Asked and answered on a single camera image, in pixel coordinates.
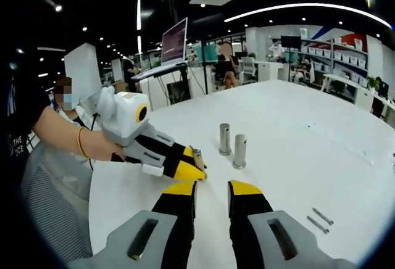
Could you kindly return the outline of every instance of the white table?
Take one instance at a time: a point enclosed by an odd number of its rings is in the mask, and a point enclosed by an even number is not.
[[[200,147],[208,165],[208,180],[197,187],[188,268],[236,268],[228,232],[228,180],[259,187],[273,209],[307,227],[333,258],[358,262],[393,218],[395,131],[337,97],[265,81],[158,110],[150,122],[179,143]],[[247,135],[244,170],[234,169],[231,157],[218,153],[219,124],[225,122],[231,125],[232,149],[236,134]],[[93,252],[139,210],[151,210],[172,183],[135,165],[97,162],[89,202]],[[335,221],[327,235],[306,219],[319,220],[312,207]]]
[[[346,79],[346,78],[343,78],[341,76],[337,76],[337,75],[334,75],[331,73],[324,74],[324,77],[325,77],[325,79],[322,84],[321,91],[328,89],[330,80],[340,81],[346,85],[357,88],[354,104],[356,106],[360,107],[361,109],[370,111],[370,109],[372,108],[372,104],[373,104],[373,98],[377,98],[385,106],[387,106],[389,109],[391,109],[395,112],[395,106],[393,104],[391,104],[387,99],[380,97],[376,93],[373,93],[370,90],[362,87],[361,85],[358,85],[354,81],[351,81],[349,79]]]

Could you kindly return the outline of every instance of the potted plant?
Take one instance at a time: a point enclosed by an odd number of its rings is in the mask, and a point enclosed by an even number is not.
[[[375,77],[368,77],[368,89],[375,92],[380,87],[380,82]]]

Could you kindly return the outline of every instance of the person's arm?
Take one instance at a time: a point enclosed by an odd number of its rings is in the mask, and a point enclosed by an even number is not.
[[[235,73],[237,73],[238,72],[238,64],[237,65],[235,64],[235,62],[233,61],[232,56],[230,56],[229,59],[230,59],[230,62],[232,64],[233,69],[235,70]]]
[[[79,127],[63,119],[50,107],[46,107],[33,127],[40,140],[51,146],[81,154],[77,134]],[[110,161],[112,153],[122,156],[122,148],[108,141],[101,130],[90,131],[86,128],[80,133],[81,147],[85,154],[94,160]]]

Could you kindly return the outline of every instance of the metal cylinder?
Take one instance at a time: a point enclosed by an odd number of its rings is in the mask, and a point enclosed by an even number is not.
[[[237,134],[235,138],[235,155],[233,157],[233,167],[243,169],[246,166],[247,137],[244,134]]]
[[[220,125],[220,154],[224,156],[230,155],[230,125],[223,123]]]

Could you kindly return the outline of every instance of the small object on table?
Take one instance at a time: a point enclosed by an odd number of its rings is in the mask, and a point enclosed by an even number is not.
[[[190,148],[192,149],[192,155],[193,155],[193,160],[195,162],[195,166],[205,174],[204,179],[201,180],[205,180],[207,178],[207,174],[204,171],[205,168],[204,168],[204,161],[202,157],[202,151],[198,148],[193,148],[192,146],[190,146]]]
[[[324,234],[328,234],[328,233],[329,233],[329,229],[324,228],[321,224],[317,223],[315,220],[313,220],[313,219],[310,218],[309,216],[307,216],[307,219],[308,219],[314,226],[316,226],[318,229],[320,229],[321,231],[323,231]]]
[[[220,154],[230,155],[230,125],[227,123],[220,124]]]
[[[235,138],[235,156],[233,157],[233,167],[243,169],[246,166],[247,137],[238,134]]]
[[[324,221],[326,221],[330,226],[333,225],[333,221],[330,220],[329,218],[327,218],[326,216],[324,216],[322,213],[320,213],[317,209],[315,209],[313,207],[313,212],[315,212],[321,219],[323,219]]]

